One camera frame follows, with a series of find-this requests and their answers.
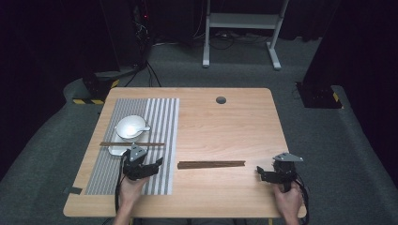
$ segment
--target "dark background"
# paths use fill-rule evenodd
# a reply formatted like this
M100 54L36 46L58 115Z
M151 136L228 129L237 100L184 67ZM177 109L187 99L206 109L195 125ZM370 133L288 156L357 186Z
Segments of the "dark background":
M147 3L154 33L187 44L192 42L202 1ZM291 0L280 38L303 37L308 41L324 37L305 81L344 88L364 133L397 185L398 170L394 164L398 148L394 138L398 127L398 81L394 60L398 58L398 31L394 22L398 20L393 12L394 3L388 0L339 3ZM64 105L63 88L67 83L87 73L117 70L120 66L106 23L109 15L106 17L101 10L101 6L112 1L69 1L68 4L45 0L1 2L2 177L36 130ZM245 1L213 0L212 8L263 13L259 8L273 12L278 11L279 4L276 0L255 0L250 5ZM134 37L131 31L123 34Z

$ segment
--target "black cable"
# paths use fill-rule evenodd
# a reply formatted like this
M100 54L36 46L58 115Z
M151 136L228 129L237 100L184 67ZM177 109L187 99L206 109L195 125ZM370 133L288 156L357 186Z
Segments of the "black cable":
M131 79L126 83L126 85L124 87L127 87L129 85L129 83L135 78L135 76L137 76L138 72L134 73L131 77Z
M152 87L153 86L153 84L152 84L152 72L150 71L149 67L147 67L147 69L148 69L148 73L149 73L149 81L148 81L149 87Z
M147 65L148 65L148 67L152 70L153 75L155 76L156 81L158 82L159 87L161 87L161 82L159 81L158 75L156 74L155 70L152 68L152 66L150 66L150 64L149 64L148 61L146 61L146 63L147 63Z
M122 173L123 173L123 162L125 160L125 157L127 154L130 153L130 150L128 149L125 153L123 153L122 158L120 159L120 164L119 164L119 175L116 180L116 187L115 187L115 211L117 212L119 210L119 194L120 194L120 185L122 184L124 178L126 177L123 176L123 178L120 180Z

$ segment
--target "wooden table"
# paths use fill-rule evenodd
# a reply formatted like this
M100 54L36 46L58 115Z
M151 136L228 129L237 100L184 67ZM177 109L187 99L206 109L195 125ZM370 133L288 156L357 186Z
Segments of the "wooden table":
M226 98L224 104L217 97ZM175 163L245 160L245 167L178 170L172 195L145 195L138 218L278 218L269 183L256 166L273 171L272 157L288 152L272 94L266 88L114 88L109 93L69 194L68 217L113 217L113 195L84 195L99 145L118 98L179 98ZM305 207L299 212L305 216Z

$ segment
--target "yellow and black hazard tape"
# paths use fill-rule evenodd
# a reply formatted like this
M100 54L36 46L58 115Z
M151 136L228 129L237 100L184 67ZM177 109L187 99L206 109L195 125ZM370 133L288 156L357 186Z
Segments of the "yellow and black hazard tape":
M102 105L103 103L105 103L105 101L102 99L74 98L73 103L78 105L85 105L85 104Z

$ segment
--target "black curtain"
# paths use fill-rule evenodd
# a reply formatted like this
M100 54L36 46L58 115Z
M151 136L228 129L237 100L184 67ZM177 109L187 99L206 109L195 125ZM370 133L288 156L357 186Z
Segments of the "black curtain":
M59 1L0 2L0 178L82 77Z

